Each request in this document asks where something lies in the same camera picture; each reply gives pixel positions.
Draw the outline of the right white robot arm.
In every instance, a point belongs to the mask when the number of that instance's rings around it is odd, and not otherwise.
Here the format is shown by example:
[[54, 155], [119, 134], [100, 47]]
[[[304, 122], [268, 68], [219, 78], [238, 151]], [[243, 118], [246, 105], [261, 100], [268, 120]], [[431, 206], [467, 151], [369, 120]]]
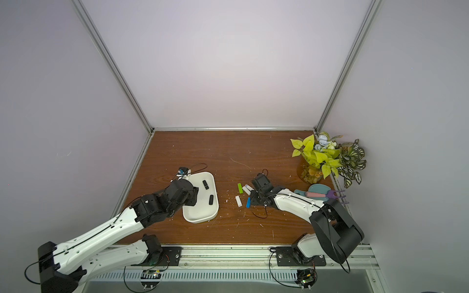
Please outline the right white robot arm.
[[313, 227], [313, 234], [302, 235], [285, 253], [296, 264], [308, 265], [319, 256], [328, 256], [334, 262], [344, 264], [363, 241], [364, 232], [338, 200], [316, 200], [282, 186], [275, 187], [262, 173], [252, 180], [252, 184], [250, 206], [289, 212]]

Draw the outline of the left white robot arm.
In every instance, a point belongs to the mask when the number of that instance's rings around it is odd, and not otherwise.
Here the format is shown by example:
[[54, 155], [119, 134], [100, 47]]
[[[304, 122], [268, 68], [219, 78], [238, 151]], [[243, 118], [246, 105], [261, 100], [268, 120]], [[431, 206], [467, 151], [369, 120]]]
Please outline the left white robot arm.
[[79, 285], [106, 272], [133, 265], [164, 265], [166, 257], [155, 235], [121, 247], [110, 245], [194, 206], [199, 189], [186, 179], [134, 200], [118, 216], [69, 241], [48, 242], [38, 249], [43, 293], [72, 293]]

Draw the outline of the white oval storage box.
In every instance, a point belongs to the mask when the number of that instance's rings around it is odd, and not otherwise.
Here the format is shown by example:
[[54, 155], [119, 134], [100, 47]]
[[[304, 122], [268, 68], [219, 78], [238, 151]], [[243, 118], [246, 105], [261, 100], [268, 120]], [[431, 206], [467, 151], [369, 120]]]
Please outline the white oval storage box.
[[[197, 203], [195, 206], [184, 206], [183, 207], [183, 217], [184, 219], [193, 224], [207, 222], [213, 220], [219, 211], [219, 201], [217, 197], [217, 190], [214, 177], [210, 172], [200, 172], [195, 175], [190, 174], [187, 178], [194, 187], [199, 188], [199, 193], [197, 195]], [[206, 180], [209, 189], [206, 190], [202, 183], [203, 180]], [[214, 195], [213, 205], [209, 205], [209, 197]]]

